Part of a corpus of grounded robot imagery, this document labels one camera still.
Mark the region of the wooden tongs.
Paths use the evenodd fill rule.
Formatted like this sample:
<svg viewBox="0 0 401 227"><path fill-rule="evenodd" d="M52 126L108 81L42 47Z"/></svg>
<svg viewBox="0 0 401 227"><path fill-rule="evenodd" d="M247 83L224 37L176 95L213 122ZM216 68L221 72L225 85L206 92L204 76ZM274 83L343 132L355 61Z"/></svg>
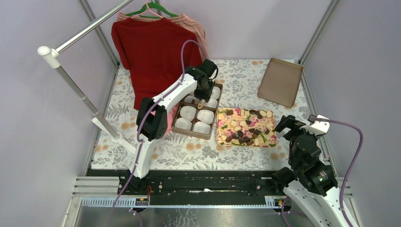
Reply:
<svg viewBox="0 0 401 227"><path fill-rule="evenodd" d="M201 109L201 108L204 106L204 104L205 104L205 100L201 99L201 100L199 101L198 105L197 105L197 108L198 108L198 109Z"/></svg>

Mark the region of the floral chocolate tray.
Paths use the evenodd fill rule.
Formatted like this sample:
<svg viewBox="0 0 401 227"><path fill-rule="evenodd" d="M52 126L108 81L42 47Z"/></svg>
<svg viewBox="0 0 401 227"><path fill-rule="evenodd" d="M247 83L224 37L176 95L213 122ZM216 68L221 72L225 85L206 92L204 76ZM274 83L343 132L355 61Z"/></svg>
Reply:
<svg viewBox="0 0 401 227"><path fill-rule="evenodd" d="M275 147L278 139L273 111L219 108L216 140L223 146Z"/></svg>

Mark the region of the gold chocolate box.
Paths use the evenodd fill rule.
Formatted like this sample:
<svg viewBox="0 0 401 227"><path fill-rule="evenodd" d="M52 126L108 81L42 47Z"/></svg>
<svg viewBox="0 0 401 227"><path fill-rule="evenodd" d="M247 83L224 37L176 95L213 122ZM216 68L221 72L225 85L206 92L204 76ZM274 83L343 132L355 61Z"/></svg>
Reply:
<svg viewBox="0 0 401 227"><path fill-rule="evenodd" d="M199 106L200 99L193 92L179 102L172 131L186 136L209 140L217 117L223 85L216 83L208 102Z"/></svg>

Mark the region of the pink cloth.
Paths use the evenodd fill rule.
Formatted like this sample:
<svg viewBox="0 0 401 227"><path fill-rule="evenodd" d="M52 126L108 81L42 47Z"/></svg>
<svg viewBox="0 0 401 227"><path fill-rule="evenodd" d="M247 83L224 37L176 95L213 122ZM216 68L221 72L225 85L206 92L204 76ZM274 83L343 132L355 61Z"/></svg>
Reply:
<svg viewBox="0 0 401 227"><path fill-rule="evenodd" d="M172 123L176 114L176 107L173 107L167 114L167 130L166 134L168 134L172 130Z"/></svg>

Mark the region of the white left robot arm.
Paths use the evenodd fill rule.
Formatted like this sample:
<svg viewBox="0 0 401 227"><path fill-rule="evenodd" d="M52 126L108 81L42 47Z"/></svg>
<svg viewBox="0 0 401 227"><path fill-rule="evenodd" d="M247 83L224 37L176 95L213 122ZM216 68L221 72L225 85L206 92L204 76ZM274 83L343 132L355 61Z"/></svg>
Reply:
<svg viewBox="0 0 401 227"><path fill-rule="evenodd" d="M194 97L208 102L213 94L217 65L206 59L201 65L190 66L183 75L159 95L142 99L137 116L137 148L135 161L130 167L127 183L135 194L142 194L147 187L143 178L149 172L150 152L159 143L167 130L167 114L185 96L193 92Z"/></svg>

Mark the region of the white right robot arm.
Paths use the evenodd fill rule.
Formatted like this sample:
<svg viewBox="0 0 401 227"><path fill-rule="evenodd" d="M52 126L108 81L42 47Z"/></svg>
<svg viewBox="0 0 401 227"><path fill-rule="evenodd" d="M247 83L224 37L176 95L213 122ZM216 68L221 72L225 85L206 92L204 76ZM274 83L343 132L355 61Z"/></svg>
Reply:
<svg viewBox="0 0 401 227"><path fill-rule="evenodd" d="M289 141L289 167L284 167L272 175L271 188L278 195L286 195L286 200L295 202L316 227L357 227L344 203L345 187L353 165L360 153L364 136L362 131L349 123L331 120L322 115L310 115L310 124L297 120L294 116L282 116L275 128ZM355 129L359 134L357 150L339 184L331 165L320 160L321 149L317 145L330 124L339 124Z"/></svg>

